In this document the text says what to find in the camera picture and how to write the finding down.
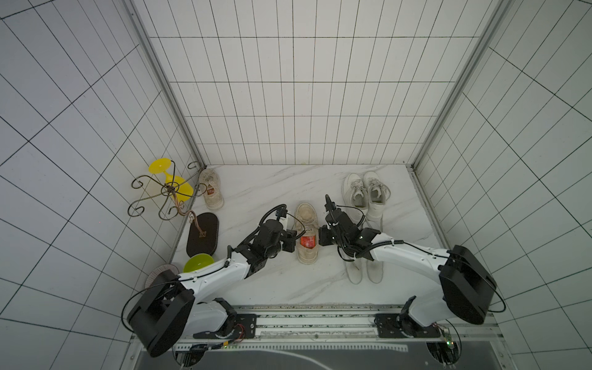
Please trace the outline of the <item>beige sneaker red label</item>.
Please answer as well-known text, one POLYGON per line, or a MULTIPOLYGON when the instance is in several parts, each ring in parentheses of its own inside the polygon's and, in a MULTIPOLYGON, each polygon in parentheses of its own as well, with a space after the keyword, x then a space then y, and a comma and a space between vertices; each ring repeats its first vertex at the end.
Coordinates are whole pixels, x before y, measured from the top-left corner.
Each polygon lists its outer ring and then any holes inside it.
POLYGON ((199 177, 200 190, 206 206, 211 211, 219 210, 224 206, 224 197, 221 192, 220 177, 213 169, 205 169, 199 177))
POLYGON ((319 255, 319 218, 311 204, 298 205, 294 213, 294 229, 298 235, 298 260, 304 265, 314 264, 319 255))

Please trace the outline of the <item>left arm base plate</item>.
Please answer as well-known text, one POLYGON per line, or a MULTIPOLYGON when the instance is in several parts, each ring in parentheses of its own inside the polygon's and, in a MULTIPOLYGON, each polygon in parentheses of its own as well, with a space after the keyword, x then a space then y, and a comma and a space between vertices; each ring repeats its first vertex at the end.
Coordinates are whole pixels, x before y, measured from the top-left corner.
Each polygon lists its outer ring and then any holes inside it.
POLYGON ((217 331, 204 331, 193 335, 194 339, 220 339, 236 341, 253 339, 257 328, 256 314, 237 314, 227 319, 217 331))

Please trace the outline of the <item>dark oval stand base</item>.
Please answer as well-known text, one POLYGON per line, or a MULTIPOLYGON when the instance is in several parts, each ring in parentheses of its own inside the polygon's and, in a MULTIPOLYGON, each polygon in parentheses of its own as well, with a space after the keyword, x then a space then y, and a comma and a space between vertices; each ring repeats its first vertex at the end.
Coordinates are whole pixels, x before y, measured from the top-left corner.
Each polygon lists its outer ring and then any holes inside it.
POLYGON ((191 222, 191 226, 187 239, 187 255, 189 257, 194 257, 198 254, 213 256, 215 251, 217 251, 218 217, 211 212, 195 214, 191 211, 189 221, 191 222))

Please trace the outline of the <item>grey shoe insole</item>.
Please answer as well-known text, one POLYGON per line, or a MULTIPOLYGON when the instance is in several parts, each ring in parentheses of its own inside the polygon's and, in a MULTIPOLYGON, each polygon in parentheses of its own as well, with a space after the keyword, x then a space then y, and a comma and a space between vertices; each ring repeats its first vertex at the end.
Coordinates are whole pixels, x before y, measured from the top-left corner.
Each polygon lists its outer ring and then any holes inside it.
MULTIPOLYGON (((367 220, 365 224, 369 228, 373 228, 380 231, 382 231, 383 228, 382 219, 380 219, 379 221, 367 220)), ((367 261, 366 271, 368 279, 373 284, 380 284, 384 276, 384 263, 380 261, 367 261)))
POLYGON ((361 259, 346 261, 345 271, 348 276, 348 280, 350 280, 353 285, 359 285, 362 282, 363 269, 361 259))

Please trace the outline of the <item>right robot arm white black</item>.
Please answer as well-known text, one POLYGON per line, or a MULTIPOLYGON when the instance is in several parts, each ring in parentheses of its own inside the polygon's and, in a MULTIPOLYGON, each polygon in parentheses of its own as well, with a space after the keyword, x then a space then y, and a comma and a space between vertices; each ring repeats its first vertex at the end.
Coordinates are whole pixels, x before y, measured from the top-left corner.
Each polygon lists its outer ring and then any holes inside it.
POLYGON ((434 281, 439 288, 409 298, 398 317, 406 330, 425 328, 458 318, 471 325, 485 322, 497 290, 492 275, 464 246, 424 248, 396 240, 373 228, 363 228, 333 203, 327 206, 327 225, 319 230, 319 244, 336 245, 345 261, 360 259, 392 264, 434 281))

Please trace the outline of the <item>pink glass bowl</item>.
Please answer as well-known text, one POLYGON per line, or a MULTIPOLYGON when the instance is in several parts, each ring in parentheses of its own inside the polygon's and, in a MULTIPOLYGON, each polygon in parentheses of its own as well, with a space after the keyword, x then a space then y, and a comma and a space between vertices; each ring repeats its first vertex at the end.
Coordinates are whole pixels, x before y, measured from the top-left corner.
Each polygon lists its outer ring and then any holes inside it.
POLYGON ((146 278, 144 287, 149 288, 152 285, 152 283, 154 283, 156 278, 161 273, 163 273, 165 271, 170 271, 175 275, 180 274, 178 267, 175 265, 171 265, 171 264, 160 265, 159 267, 155 268, 151 273, 148 274, 148 277, 146 278))

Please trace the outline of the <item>aluminium mounting rail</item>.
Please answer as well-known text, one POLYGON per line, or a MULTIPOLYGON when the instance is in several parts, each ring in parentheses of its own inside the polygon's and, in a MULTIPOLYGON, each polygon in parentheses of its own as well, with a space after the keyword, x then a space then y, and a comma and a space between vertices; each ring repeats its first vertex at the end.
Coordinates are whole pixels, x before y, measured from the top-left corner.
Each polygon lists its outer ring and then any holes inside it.
POLYGON ((338 349, 390 348, 403 342, 442 342, 458 346, 466 341, 494 341, 501 330, 493 319, 484 325, 470 325, 448 320, 433 324, 441 332, 438 339, 381 339, 374 323, 376 314, 399 314, 398 306, 237 306, 237 314, 256 314, 257 328, 253 339, 224 341, 220 339, 180 339, 172 350, 189 352, 201 347, 338 349))

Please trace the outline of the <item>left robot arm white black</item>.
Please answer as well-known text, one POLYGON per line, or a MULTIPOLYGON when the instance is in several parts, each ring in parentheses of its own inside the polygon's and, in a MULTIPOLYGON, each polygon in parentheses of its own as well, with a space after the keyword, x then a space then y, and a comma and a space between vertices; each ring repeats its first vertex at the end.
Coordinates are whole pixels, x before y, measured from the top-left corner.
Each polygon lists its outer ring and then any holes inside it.
POLYGON ((304 235, 286 230, 280 220, 261 222, 228 256, 210 266, 183 274, 163 271, 154 282, 133 298, 123 322, 140 340, 148 355, 159 357, 183 337, 210 333, 226 338, 233 334, 236 311, 222 298, 205 299, 265 267, 268 259, 282 251, 294 252, 304 235))

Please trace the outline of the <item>green plastic bowl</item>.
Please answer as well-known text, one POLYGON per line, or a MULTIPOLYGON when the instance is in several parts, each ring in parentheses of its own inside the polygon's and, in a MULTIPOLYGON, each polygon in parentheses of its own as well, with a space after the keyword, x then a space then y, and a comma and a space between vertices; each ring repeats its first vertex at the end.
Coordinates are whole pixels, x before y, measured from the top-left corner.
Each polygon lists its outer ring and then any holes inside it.
POLYGON ((191 257, 183 267, 183 273, 190 273, 207 266, 212 265, 215 262, 214 258, 209 254, 196 254, 191 257))

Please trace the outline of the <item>white leather sneaker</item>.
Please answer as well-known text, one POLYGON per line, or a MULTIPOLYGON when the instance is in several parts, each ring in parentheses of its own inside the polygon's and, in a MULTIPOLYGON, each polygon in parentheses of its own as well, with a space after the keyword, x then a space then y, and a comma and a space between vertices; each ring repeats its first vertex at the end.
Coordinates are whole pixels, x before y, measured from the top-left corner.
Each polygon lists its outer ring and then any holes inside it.
POLYGON ((345 213, 352 222, 359 223, 368 212, 368 195, 362 178, 358 174, 349 174, 342 185, 342 198, 345 213))
POLYGON ((365 173, 362 180, 368 194, 367 217, 374 222, 380 221, 385 212, 386 204, 391 197, 391 191, 376 172, 369 171, 365 173))

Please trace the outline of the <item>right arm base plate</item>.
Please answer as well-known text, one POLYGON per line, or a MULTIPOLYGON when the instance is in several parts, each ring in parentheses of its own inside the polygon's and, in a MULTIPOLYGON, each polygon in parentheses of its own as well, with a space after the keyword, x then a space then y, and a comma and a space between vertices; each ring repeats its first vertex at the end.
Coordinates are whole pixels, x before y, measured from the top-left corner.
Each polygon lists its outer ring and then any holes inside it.
POLYGON ((407 314, 383 313, 374 318, 381 339, 438 339, 441 332, 433 325, 422 327, 407 314))

